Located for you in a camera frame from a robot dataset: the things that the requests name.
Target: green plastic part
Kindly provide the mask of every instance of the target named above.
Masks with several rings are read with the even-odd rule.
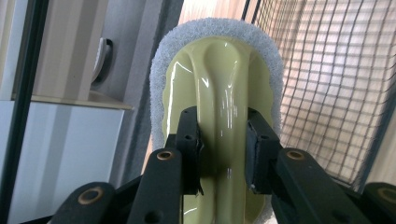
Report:
[[[197,105],[205,144],[201,184],[205,195],[184,197],[184,223],[252,223],[264,206],[248,192],[245,148],[248,108],[272,125],[270,73],[260,54],[226,36],[191,42],[175,56],[163,91],[163,134],[176,133],[183,109]]]

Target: wire mesh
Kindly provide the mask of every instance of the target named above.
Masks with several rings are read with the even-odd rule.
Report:
[[[357,187],[394,102],[396,1],[261,0],[253,23],[285,66],[282,145]]]

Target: gray foam pad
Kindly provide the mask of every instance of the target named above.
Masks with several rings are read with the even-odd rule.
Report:
[[[175,55],[187,44],[196,39],[212,35],[226,35],[245,41],[256,49],[265,60],[270,74],[270,85],[274,93],[272,118],[274,130],[280,134],[280,101],[283,88],[283,63],[274,41],[260,28],[230,19],[207,18],[189,21],[169,32],[161,41],[150,73],[151,94],[151,133],[153,149],[163,147],[163,89],[165,88],[166,70]]]

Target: wire grid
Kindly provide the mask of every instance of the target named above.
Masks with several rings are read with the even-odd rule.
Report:
[[[282,145],[358,187],[394,88],[396,1],[262,0],[254,24],[285,66]]]

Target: foam pad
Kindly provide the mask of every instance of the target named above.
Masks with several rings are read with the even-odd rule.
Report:
[[[153,149],[163,147],[163,89],[165,88],[166,70],[175,55],[191,41],[212,35],[225,35],[238,38],[255,50],[265,60],[270,71],[270,85],[274,93],[272,118],[274,131],[280,135],[280,101],[283,88],[283,63],[274,41],[260,28],[230,19],[207,18],[189,21],[169,32],[161,41],[150,73],[151,94],[151,133]]]

